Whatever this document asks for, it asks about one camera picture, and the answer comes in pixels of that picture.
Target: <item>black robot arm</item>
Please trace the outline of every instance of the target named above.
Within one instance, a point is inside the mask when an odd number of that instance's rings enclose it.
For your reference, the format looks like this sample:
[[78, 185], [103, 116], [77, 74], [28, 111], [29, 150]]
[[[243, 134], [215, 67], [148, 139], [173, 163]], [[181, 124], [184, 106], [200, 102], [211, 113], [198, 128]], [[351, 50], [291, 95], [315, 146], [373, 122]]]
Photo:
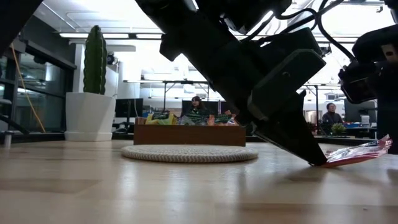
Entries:
[[[236, 119], [240, 125], [253, 124], [256, 136], [310, 164], [319, 166], [326, 162], [326, 157], [302, 116], [305, 91], [296, 92], [325, 62], [309, 28], [291, 31], [315, 19], [332, 44], [348, 54], [347, 50], [325, 33], [321, 21], [322, 14], [343, 0], [334, 1], [328, 6], [327, 0], [324, 0], [316, 14], [312, 13], [278, 35], [258, 41], [247, 41], [252, 35], [239, 41], [229, 29], [247, 34], [269, 11], [273, 11], [274, 16], [280, 19], [291, 0], [197, 0], [199, 9], [193, 6], [192, 1], [136, 1], [164, 32], [161, 54], [171, 61], [184, 54], [209, 81], [212, 89], [218, 91], [239, 112]], [[354, 55], [349, 55], [353, 64], [360, 64], [362, 58], [380, 56], [381, 50], [378, 47], [380, 44], [392, 44], [392, 37], [397, 37], [395, 29], [395, 26], [388, 29], [389, 35], [385, 38], [374, 36], [382, 32], [378, 30], [359, 38], [353, 49], [359, 60]], [[372, 63], [366, 66], [361, 66], [359, 70], [362, 75], [369, 77], [376, 70], [375, 65]], [[358, 83], [347, 82], [358, 77], [358, 70], [355, 70], [358, 68], [350, 70], [351, 67], [355, 66], [350, 65], [340, 73], [342, 89], [347, 97], [351, 99], [356, 95], [362, 101], [376, 98], [374, 91], [368, 88], [369, 85], [359, 85], [362, 89], [358, 94]]]
[[[397, 23], [398, 1], [385, 0]], [[351, 103], [377, 100], [377, 136], [392, 139], [390, 154], [398, 154], [398, 25], [362, 35], [352, 48], [355, 56], [340, 70], [341, 89]]]

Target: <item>man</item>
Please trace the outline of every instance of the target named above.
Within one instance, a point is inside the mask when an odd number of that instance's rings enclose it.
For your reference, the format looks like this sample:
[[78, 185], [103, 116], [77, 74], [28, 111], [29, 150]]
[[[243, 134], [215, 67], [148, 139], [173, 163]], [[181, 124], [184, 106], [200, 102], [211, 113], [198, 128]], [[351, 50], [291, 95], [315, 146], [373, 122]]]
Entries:
[[331, 124], [331, 125], [338, 124], [338, 123], [341, 123], [341, 124], [343, 123], [343, 120], [342, 120], [340, 114], [335, 113], [336, 105], [334, 103], [328, 103], [326, 105], [326, 108], [328, 109], [328, 112], [325, 113], [322, 116], [322, 121], [324, 123], [328, 123], [328, 124]]

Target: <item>cactus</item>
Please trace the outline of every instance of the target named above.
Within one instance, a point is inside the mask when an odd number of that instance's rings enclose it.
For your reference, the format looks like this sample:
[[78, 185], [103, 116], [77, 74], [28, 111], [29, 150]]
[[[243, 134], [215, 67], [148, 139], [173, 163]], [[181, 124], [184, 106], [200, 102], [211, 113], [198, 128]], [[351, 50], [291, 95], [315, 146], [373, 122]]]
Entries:
[[99, 26], [88, 34], [85, 50], [84, 88], [85, 93], [105, 94], [106, 42]]

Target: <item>ceiling light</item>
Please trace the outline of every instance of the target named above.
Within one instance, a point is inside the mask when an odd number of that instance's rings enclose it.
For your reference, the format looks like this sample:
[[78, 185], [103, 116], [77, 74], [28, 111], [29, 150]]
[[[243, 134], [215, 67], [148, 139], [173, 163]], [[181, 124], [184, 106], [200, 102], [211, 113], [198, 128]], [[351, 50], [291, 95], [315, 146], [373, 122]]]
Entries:
[[[128, 39], [129, 34], [103, 34], [106, 39]], [[88, 37], [87, 33], [60, 33], [61, 37], [64, 38], [82, 38]]]
[[61, 37], [64, 38], [87, 38], [88, 34], [85, 33], [60, 33]]
[[129, 34], [104, 34], [104, 38], [128, 39]]
[[[170, 100], [191, 100], [192, 97], [172, 97], [172, 96], [148, 96], [148, 99], [170, 99]], [[209, 98], [209, 100], [221, 100], [224, 101], [222, 98]]]
[[161, 39], [162, 34], [137, 34], [138, 39]]
[[163, 83], [163, 81], [158, 81], [158, 80], [123, 80], [123, 82], [127, 82], [127, 83]]

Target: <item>metal frame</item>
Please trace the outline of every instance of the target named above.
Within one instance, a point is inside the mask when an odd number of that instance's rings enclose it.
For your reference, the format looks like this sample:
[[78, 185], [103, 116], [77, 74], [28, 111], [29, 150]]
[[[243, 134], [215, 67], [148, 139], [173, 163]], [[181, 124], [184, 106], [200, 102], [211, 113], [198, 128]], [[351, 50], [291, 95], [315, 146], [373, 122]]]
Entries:
[[[181, 84], [181, 85], [186, 85], [186, 84], [189, 84], [189, 85], [206, 84], [207, 85], [207, 101], [209, 101], [209, 94], [208, 93], [209, 93], [209, 90], [210, 90], [210, 85], [209, 85], [208, 81], [188, 81], [188, 80], [168, 81], [168, 80], [164, 80], [164, 81], [162, 81], [162, 83], [164, 83], [163, 111], [166, 110], [166, 94], [171, 88], [173, 88], [175, 86], [175, 84]], [[170, 88], [167, 88], [167, 84], [169, 84], [169, 83], [173, 83], [173, 85]]]

